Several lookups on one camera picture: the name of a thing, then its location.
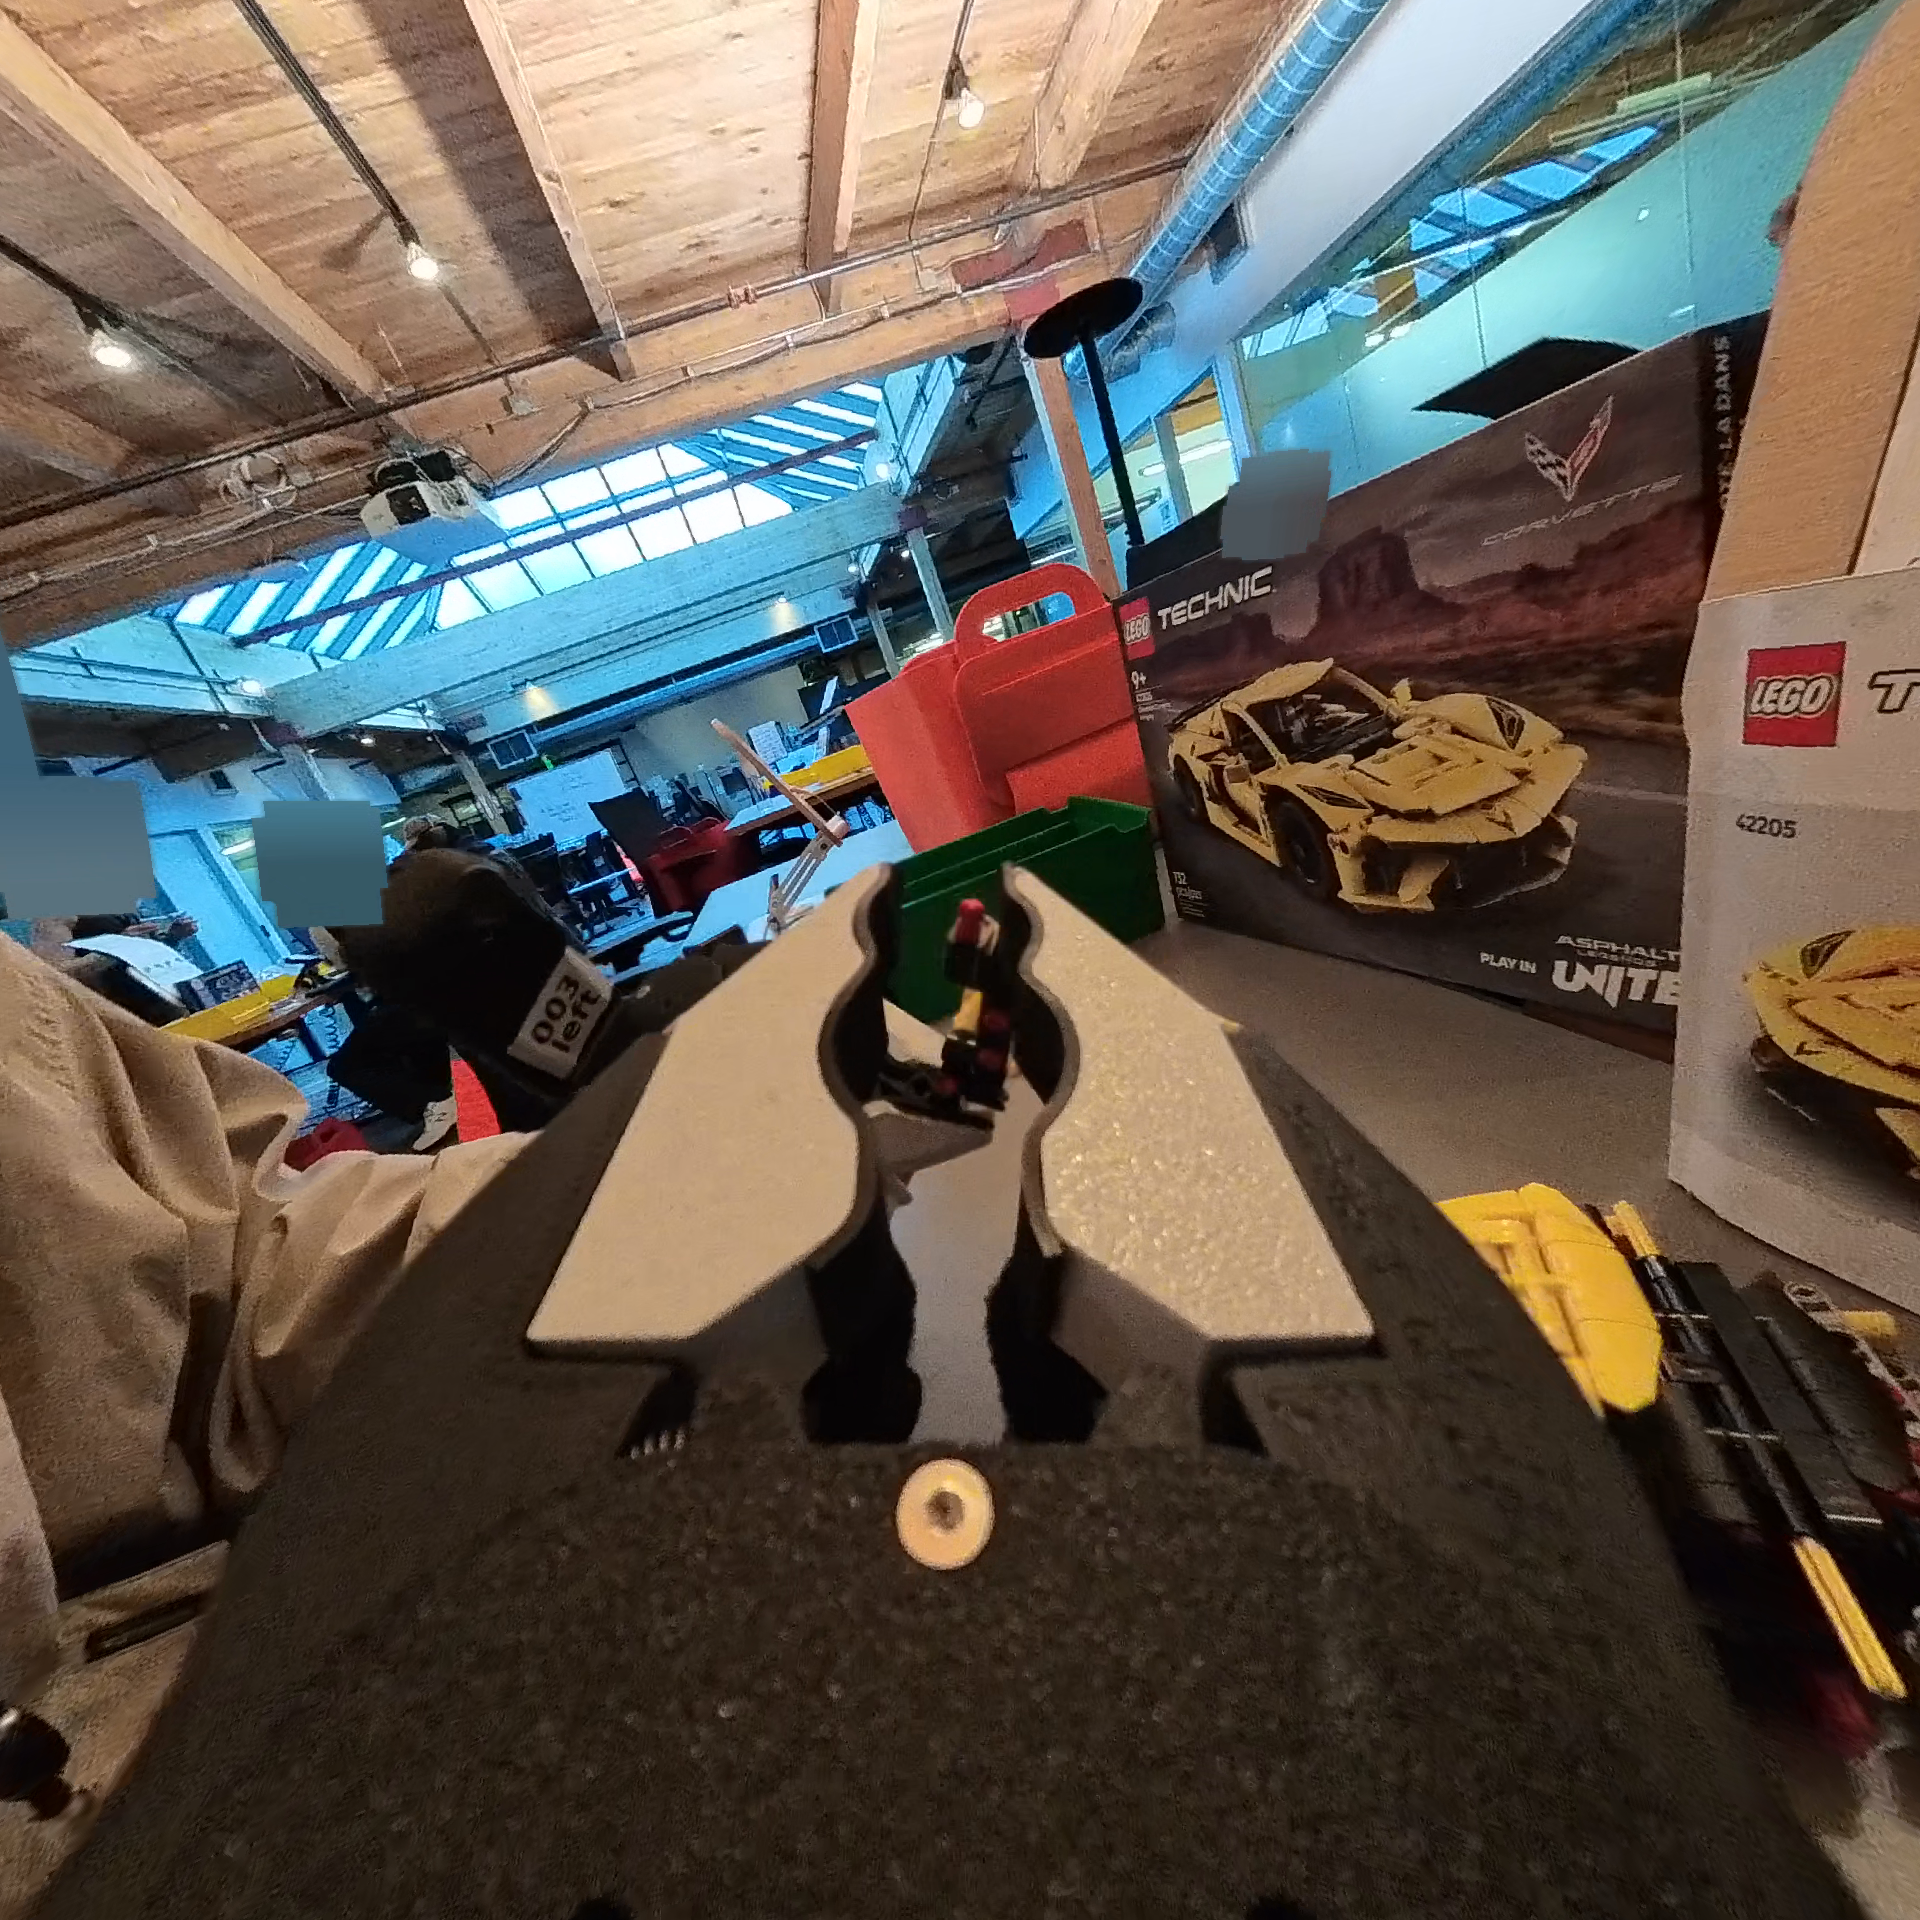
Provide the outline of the yellow toy brick car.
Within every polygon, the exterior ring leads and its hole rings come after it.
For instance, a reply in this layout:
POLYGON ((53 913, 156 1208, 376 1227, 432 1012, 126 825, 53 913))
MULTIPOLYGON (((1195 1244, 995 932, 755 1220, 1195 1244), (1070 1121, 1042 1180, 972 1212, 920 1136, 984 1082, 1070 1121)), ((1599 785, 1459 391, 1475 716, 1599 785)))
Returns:
POLYGON ((1628 1203, 1450 1199, 1616 1441, 1735 1682, 1846 1760, 1915 1741, 1918 1389, 1888 1313, 1738 1288, 1628 1203))

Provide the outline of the black beam with red pins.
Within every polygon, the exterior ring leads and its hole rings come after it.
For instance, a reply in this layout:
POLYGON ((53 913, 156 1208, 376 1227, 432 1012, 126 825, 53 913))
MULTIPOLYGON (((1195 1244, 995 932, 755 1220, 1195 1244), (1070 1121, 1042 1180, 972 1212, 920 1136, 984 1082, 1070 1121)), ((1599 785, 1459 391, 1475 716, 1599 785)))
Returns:
POLYGON ((1015 1063, 1015 973, 998 955, 1002 925, 988 905, 964 896, 951 919, 943 972, 959 989, 939 1061, 906 1063, 890 1056, 880 1098, 917 1121, 947 1121, 984 1130, 1003 1112, 1006 1079, 1015 1063))

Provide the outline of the red plastic carry case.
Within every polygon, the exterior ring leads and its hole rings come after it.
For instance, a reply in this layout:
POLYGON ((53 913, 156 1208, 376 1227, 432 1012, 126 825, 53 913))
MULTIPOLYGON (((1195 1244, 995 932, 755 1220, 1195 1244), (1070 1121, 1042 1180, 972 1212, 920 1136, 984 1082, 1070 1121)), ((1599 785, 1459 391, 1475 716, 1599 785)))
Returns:
POLYGON ((917 856, 1070 801, 1151 804, 1114 602, 1075 565, 974 592, 850 719, 917 856))

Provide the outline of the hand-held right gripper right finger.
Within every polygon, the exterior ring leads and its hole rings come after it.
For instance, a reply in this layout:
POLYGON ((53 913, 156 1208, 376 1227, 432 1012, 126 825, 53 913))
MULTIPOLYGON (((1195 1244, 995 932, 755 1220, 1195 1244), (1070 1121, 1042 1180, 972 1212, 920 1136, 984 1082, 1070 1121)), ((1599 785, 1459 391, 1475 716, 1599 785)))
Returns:
POLYGON ((1040 1103, 988 1340, 1003 1427, 1086 1444, 1122 1401, 1256 1444, 1240 1376, 1376 1324, 1237 1028, 1029 869, 1002 874, 1012 1061, 1040 1103))

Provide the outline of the person's left forearm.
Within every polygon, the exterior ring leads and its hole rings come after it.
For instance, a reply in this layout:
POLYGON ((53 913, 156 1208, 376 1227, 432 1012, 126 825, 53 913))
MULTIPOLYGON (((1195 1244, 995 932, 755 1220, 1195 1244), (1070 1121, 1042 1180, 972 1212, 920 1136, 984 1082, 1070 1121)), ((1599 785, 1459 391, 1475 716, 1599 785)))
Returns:
POLYGON ((276 1069, 3 952, 7 1552, 56 1597, 210 1539, 426 1245, 531 1145, 295 1169, 276 1069))

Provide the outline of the green plastic bin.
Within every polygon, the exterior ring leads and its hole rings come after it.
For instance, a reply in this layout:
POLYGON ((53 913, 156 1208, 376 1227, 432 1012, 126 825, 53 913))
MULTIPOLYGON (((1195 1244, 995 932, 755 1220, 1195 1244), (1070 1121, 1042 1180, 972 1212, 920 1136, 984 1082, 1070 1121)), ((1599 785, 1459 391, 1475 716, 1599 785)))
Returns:
POLYGON ((1002 913, 1002 869, 1035 874, 1122 945, 1163 925, 1156 816, 1124 801, 1034 807, 896 865, 899 939, 887 1000, 938 1024, 957 1007, 943 952, 964 899, 1002 913))

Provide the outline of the white ceiling projector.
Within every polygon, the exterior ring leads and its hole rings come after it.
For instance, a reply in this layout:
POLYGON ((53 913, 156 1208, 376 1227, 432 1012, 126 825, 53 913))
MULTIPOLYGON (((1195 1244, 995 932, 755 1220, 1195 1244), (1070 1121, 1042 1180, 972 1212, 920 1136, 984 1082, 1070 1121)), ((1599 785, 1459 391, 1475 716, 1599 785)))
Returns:
POLYGON ((427 567, 448 567, 506 536, 488 489, 448 449, 372 465, 359 522, 365 539, 427 567))

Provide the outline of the white instruction booklet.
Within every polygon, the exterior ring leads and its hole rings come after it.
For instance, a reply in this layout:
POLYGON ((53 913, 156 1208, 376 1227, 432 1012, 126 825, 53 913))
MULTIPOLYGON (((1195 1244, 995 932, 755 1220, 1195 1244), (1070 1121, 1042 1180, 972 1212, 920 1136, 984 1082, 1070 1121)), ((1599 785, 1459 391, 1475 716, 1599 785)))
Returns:
POLYGON ((1668 1172, 1918 1305, 1918 576, 1708 604, 1668 1172))

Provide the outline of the dark toy car set box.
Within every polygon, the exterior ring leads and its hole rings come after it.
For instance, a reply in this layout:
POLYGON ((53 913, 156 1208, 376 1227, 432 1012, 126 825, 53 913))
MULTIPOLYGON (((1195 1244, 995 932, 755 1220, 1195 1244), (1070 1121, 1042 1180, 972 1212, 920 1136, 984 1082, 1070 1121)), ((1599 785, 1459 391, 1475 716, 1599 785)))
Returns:
POLYGON ((1696 613, 1767 313, 1332 497, 1170 536, 1120 607, 1189 923, 1674 1042, 1696 613))

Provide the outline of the person's beige clothing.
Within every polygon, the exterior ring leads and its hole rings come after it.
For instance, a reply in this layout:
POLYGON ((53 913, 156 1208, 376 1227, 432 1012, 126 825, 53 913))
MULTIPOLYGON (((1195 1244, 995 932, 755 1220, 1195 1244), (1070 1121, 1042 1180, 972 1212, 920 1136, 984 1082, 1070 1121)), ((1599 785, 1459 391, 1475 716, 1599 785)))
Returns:
POLYGON ((43 1721, 63 1746, 55 1813, 7 1799, 3 1916, 27 1916, 126 1780, 175 1691, 229 1546, 205 1544, 62 1600, 11 1420, 3 1421, 5 1720, 43 1721))

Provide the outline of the beige round panel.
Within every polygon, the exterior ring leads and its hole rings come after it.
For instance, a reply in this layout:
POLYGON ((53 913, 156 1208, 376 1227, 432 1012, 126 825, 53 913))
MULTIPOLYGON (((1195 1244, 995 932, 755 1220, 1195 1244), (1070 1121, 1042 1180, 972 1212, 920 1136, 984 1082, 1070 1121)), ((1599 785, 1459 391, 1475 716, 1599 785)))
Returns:
POLYGON ((1918 5, 1868 45, 1792 197, 1704 602, 1918 565, 1918 5))

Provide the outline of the wooden jointed desk lamp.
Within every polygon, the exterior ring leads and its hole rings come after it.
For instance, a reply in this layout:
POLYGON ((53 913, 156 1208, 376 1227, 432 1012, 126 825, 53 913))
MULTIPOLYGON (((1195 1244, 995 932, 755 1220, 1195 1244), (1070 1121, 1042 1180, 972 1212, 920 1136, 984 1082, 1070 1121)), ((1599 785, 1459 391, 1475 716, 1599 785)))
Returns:
POLYGON ((802 816, 812 828, 812 840, 805 852, 792 861, 784 877, 767 881, 765 929, 770 932, 786 931, 802 913, 802 896, 812 881, 820 874, 827 858, 850 840, 847 820, 829 815, 807 792, 792 787, 770 762, 765 762, 755 746, 734 732, 725 720, 712 719, 711 732, 718 735, 736 755, 736 759, 757 775, 770 792, 775 792, 789 812, 802 816))

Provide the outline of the white board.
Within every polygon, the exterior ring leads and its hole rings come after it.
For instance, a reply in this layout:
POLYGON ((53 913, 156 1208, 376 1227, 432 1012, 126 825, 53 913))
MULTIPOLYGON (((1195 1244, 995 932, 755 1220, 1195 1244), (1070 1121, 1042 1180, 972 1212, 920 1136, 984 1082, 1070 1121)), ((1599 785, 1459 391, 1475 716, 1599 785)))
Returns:
POLYGON ((602 832, 591 807, 618 801, 629 788, 631 769, 618 749, 591 753, 509 781, 524 832, 548 837, 558 848, 575 848, 602 832))

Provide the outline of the grey desk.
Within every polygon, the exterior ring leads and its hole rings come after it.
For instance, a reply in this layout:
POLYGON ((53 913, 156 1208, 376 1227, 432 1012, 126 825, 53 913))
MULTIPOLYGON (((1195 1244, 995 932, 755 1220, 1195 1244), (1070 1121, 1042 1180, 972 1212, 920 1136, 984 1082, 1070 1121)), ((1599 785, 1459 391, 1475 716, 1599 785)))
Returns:
MULTIPOLYGON (((1914 1313, 1773 1253, 1668 1181, 1668 1041, 1189 923, 1135 954, 1259 1036, 1430 1199, 1528 1181, 1624 1199, 1661 1249, 1715 1261, 1738 1284, 1778 1276, 1836 1305, 1885 1309, 1915 1361, 1914 1313)), ((983 1316, 1012 1249, 1020 1124, 1034 1109, 1029 1087, 1011 1083, 1007 1133, 920 1172, 896 1218, 918 1292, 918 1443, 964 1450, 1002 1436, 983 1316)))

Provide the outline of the black pole with round disc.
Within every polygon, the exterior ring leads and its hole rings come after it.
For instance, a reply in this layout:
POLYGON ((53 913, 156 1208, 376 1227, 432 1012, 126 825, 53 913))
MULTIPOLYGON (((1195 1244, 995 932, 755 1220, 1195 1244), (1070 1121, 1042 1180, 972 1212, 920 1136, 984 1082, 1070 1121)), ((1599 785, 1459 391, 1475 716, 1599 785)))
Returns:
POLYGON ((1111 562, 1114 545, 1103 532, 1096 513, 1096 491, 1088 467, 1086 447, 1068 396, 1070 377, 1066 361, 1080 352, 1088 391, 1095 405, 1099 441, 1109 455, 1111 481, 1124 530, 1122 556, 1131 557, 1144 543, 1133 481, 1127 467, 1124 441, 1114 412, 1111 383, 1106 377, 1099 345, 1124 323, 1139 315, 1144 288, 1128 277, 1095 282, 1037 313, 1023 329, 1022 355, 1037 396, 1040 424, 1051 450, 1056 471, 1070 508, 1070 522, 1079 538, 1088 570, 1095 557, 1111 562))

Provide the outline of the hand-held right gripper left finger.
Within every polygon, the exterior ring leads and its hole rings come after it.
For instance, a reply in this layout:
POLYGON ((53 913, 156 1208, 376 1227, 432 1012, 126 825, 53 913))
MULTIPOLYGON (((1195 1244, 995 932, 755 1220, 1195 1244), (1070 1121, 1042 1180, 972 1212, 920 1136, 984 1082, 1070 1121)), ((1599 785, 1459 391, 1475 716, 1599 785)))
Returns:
POLYGON ((810 1437, 909 1437, 917 1292, 871 1115, 892 1063, 894 895, 890 867, 854 874, 671 1024, 531 1353, 763 1379, 797 1389, 810 1437))

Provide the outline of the silver ventilation duct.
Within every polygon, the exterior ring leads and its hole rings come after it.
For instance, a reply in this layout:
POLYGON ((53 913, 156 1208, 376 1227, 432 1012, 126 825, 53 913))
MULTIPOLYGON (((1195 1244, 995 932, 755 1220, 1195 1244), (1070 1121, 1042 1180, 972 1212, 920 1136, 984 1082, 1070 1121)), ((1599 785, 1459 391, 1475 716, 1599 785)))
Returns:
POLYGON ((1309 2, 1261 49, 1253 75, 1202 135, 1128 267, 1162 304, 1189 257, 1295 129, 1392 2, 1309 2))

